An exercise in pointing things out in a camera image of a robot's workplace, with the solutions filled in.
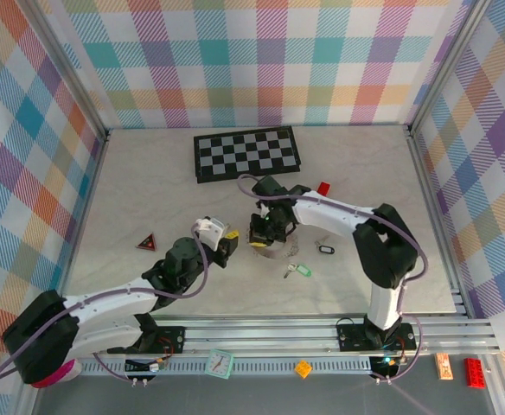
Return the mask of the key with green tag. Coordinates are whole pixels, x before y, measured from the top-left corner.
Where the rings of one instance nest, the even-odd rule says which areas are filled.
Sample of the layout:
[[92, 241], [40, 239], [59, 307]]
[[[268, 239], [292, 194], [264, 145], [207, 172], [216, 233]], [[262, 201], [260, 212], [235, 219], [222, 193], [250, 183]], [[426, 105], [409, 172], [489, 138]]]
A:
[[284, 279], [287, 279], [293, 272], [309, 278], [312, 275], [312, 271], [305, 265], [289, 263], [284, 274]]

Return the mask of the black and silver chessboard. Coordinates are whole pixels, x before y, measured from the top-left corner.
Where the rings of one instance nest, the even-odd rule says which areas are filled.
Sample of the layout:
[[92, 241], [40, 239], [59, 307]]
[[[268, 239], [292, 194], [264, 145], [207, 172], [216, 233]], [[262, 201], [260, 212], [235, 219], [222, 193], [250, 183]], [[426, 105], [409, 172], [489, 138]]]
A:
[[290, 126], [196, 136], [194, 156], [198, 183], [294, 173], [301, 165]]

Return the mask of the teal toy clock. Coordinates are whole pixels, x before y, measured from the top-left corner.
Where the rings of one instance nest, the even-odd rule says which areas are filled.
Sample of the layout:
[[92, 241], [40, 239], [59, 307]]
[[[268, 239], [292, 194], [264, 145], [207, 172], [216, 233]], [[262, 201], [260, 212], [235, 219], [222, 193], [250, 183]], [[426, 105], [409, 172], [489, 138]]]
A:
[[227, 351], [212, 349], [207, 358], [205, 374], [227, 380], [233, 370], [233, 354]]

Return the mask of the black connector board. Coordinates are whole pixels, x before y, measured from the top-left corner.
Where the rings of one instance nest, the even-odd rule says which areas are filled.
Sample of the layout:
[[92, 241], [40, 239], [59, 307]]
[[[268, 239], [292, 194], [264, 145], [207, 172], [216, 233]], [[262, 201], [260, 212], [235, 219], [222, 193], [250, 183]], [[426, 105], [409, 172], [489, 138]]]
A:
[[136, 361], [126, 359], [124, 363], [124, 372], [126, 374], [145, 373], [156, 375], [158, 372], [165, 369], [168, 360], [168, 358], [157, 358], [152, 361]]
[[370, 376], [374, 379], [393, 378], [400, 373], [401, 360], [398, 356], [370, 356]]

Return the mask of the pink round object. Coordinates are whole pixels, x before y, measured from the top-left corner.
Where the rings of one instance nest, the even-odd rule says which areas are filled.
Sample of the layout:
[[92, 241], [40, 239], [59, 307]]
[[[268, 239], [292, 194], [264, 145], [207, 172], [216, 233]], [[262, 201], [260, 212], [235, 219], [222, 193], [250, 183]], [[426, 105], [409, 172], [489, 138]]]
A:
[[79, 376], [81, 371], [82, 371], [82, 364], [80, 363], [80, 361], [74, 359], [65, 363], [63, 366], [61, 366], [58, 370], [56, 370], [54, 373], [49, 375], [44, 380], [33, 383], [32, 387], [41, 389], [55, 385], [57, 383], [70, 381]]

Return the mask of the printed wooden block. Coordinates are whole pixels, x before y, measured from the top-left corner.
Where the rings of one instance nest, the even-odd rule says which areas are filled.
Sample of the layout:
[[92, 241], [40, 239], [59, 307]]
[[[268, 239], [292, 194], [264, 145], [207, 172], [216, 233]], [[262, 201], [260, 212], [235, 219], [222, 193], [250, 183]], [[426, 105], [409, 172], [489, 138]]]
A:
[[436, 353], [435, 362], [437, 367], [438, 378], [440, 380], [454, 379], [450, 356], [447, 353]]

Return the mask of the long red toy brick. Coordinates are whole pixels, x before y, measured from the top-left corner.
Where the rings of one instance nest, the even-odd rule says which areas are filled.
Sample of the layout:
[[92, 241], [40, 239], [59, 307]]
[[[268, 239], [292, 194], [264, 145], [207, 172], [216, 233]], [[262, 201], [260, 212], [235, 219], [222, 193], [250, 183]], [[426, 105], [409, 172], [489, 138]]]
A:
[[476, 358], [465, 358], [464, 367], [467, 386], [476, 389], [484, 389], [486, 384], [481, 361]]

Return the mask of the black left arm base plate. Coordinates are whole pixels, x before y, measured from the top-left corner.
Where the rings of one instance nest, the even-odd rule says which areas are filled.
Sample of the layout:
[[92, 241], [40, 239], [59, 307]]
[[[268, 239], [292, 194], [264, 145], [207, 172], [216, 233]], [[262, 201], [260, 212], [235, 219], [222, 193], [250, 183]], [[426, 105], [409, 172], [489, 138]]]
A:
[[137, 350], [140, 354], [181, 354], [185, 330], [183, 326], [156, 326], [141, 336]]

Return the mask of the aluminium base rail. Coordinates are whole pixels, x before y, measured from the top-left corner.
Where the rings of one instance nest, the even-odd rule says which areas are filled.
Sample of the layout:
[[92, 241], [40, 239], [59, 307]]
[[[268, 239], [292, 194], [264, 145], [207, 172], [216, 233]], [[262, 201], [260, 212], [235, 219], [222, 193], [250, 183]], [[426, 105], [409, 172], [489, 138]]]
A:
[[[462, 315], [417, 315], [422, 354], [496, 354], [499, 345], [490, 321]], [[322, 356], [338, 354], [336, 315], [321, 316], [154, 316], [159, 326], [183, 326], [182, 355], [226, 350], [238, 357]]]

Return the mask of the aluminium side rail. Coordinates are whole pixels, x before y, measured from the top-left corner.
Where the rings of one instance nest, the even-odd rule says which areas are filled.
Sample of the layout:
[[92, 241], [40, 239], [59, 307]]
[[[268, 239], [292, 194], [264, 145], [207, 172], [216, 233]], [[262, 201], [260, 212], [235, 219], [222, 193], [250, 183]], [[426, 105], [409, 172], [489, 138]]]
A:
[[448, 285], [454, 295], [459, 295], [464, 307], [463, 315], [468, 318], [475, 318], [474, 308], [470, 301], [469, 292], [463, 283], [460, 267], [457, 262], [452, 244], [449, 241], [447, 229], [444, 222], [438, 198], [434, 192], [429, 170], [425, 166], [422, 151], [420, 149], [416, 135], [411, 132], [409, 127], [404, 127], [406, 143], [410, 151], [414, 168], [416, 170], [421, 192], [425, 201], [425, 208], [429, 215], [433, 236], [435, 237], [441, 264], [448, 280]]
[[61, 274], [55, 284], [55, 289], [61, 294], [65, 293], [69, 285], [70, 273], [83, 236], [86, 219], [92, 205], [94, 191], [110, 137], [111, 131], [106, 131], [106, 136], [101, 137], [93, 146], [93, 153], [89, 158], [79, 187], [78, 199], [74, 204], [76, 213], [75, 224], [70, 228], [70, 239], [67, 242], [67, 248], [61, 250]]

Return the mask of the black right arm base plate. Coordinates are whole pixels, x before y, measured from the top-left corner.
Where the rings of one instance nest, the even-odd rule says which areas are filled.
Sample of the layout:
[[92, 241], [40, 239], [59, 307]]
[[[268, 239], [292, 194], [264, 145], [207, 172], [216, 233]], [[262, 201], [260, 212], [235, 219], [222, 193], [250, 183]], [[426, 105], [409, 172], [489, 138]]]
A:
[[336, 337], [341, 352], [353, 351], [415, 351], [417, 343], [412, 325], [402, 323], [390, 340], [376, 347], [365, 335], [361, 324], [353, 324], [351, 321], [336, 325]]

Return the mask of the aluminium frame post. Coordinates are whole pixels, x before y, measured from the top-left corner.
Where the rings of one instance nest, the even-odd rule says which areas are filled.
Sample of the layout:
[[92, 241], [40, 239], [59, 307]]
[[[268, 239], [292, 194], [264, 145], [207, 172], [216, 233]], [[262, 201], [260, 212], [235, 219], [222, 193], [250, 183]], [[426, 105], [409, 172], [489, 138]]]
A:
[[99, 134], [101, 140], [106, 142], [109, 137], [109, 131], [102, 122], [74, 66], [68, 59], [64, 47], [58, 41], [37, 0], [20, 0], [20, 5], [25, 7], [24, 13], [26, 17], [31, 21], [31, 25], [49, 53], [50, 59], [58, 69], [60, 76], [66, 81], [68, 89], [74, 96], [74, 100], [80, 106], [91, 126]]
[[410, 137], [416, 137], [421, 131], [421, 126], [429, 117], [431, 109], [438, 100], [438, 95], [443, 91], [447, 80], [454, 72], [470, 39], [492, 3], [493, 0], [470, 0], [469, 8], [460, 21], [449, 46], [444, 51], [443, 59], [439, 63], [431, 83], [416, 106], [416, 111], [405, 124], [405, 130], [408, 131]]

